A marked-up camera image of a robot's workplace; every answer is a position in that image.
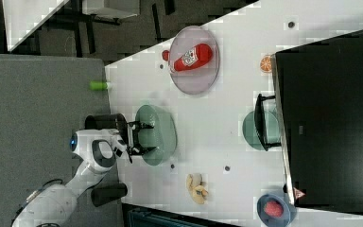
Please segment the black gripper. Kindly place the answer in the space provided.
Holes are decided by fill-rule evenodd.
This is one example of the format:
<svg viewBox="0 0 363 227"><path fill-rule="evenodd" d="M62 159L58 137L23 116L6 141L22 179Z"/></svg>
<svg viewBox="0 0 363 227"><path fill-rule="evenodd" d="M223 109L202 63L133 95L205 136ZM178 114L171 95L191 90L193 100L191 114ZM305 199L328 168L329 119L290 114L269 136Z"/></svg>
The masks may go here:
<svg viewBox="0 0 363 227"><path fill-rule="evenodd" d="M135 121L135 122L129 122L127 124L128 126L128 137L129 137L129 154L130 155L137 155L137 156L143 156L153 150L156 149L156 147L136 147L137 137L138 137L138 130L140 129L153 129L152 125L149 125L144 122Z"/></svg>

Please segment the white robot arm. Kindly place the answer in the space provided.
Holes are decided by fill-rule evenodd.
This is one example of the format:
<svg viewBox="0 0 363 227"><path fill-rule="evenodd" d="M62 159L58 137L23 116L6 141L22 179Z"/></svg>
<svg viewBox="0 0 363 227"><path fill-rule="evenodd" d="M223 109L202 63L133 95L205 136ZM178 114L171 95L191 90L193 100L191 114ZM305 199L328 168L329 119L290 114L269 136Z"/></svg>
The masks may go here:
<svg viewBox="0 0 363 227"><path fill-rule="evenodd" d="M99 184L111 171L115 153L131 156L133 147L118 129L76 131L71 150L81 160L74 177L66 184L44 185L34 191L11 223L11 227L61 227L74 213L78 198Z"/></svg>

